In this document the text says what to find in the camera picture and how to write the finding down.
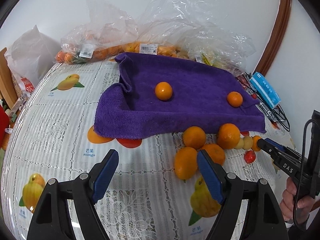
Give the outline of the person's right hand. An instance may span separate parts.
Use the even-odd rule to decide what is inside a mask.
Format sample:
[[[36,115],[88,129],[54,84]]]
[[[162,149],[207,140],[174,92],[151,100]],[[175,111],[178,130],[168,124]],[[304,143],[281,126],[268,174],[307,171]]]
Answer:
[[[285,222],[293,220],[294,196],[296,195],[296,192],[297,188],[293,180],[291,177],[287,178],[286,189],[283,191],[283,199],[279,204]],[[314,203],[315,199],[310,196],[306,196],[298,201],[297,208],[300,210],[300,214],[297,214],[296,220],[299,224],[308,220],[309,213]]]

